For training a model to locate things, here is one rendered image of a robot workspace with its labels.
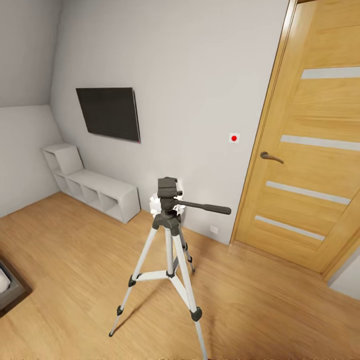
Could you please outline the camera tripod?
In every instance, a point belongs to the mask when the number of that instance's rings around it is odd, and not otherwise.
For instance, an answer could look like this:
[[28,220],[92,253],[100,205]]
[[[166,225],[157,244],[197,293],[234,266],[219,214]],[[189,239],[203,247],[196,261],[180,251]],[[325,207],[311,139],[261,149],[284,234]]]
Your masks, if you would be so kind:
[[[206,211],[225,214],[225,215],[230,215],[232,213],[232,210],[230,207],[227,206],[200,204],[200,203],[194,203],[184,200],[178,200],[177,196],[182,196],[183,191],[177,190],[177,186],[176,186],[177,182],[178,182],[177,178],[169,177],[169,176],[158,179],[157,197],[160,198],[161,212],[155,215],[155,219],[152,224],[152,229],[149,233],[149,236],[147,238],[147,241],[145,243],[145,246],[137,263],[137,266],[135,268],[134,274],[130,277],[128,283],[128,291],[125,295],[122,305],[120,305],[117,308],[117,319],[115,321],[111,333],[109,334],[109,337],[112,337],[112,334],[116,328],[118,320],[123,313],[124,306],[128,300],[130,292],[132,288],[136,285],[136,282],[169,279],[174,285],[174,287],[177,289],[178,293],[182,297],[188,309],[190,310],[191,318],[195,322],[199,343],[203,355],[203,360],[208,360],[205,343],[202,335],[202,330],[199,322],[199,320],[202,318],[203,312],[199,306],[196,306],[195,297],[194,297],[184,253],[186,253],[187,255],[187,260],[189,261],[192,270],[195,271],[192,264],[193,259],[189,254],[188,245],[185,241],[181,229],[181,225],[180,225],[181,214],[180,213],[177,214],[177,210],[175,210],[175,207],[177,205],[195,207],[195,208],[201,208]],[[159,229],[160,226],[164,226],[165,228],[167,270],[139,273],[146,258],[146,255],[149,251],[153,238],[156,234],[156,231]],[[173,242],[176,249],[175,259],[173,259]],[[176,275],[176,271],[179,266],[181,269],[185,288]]]

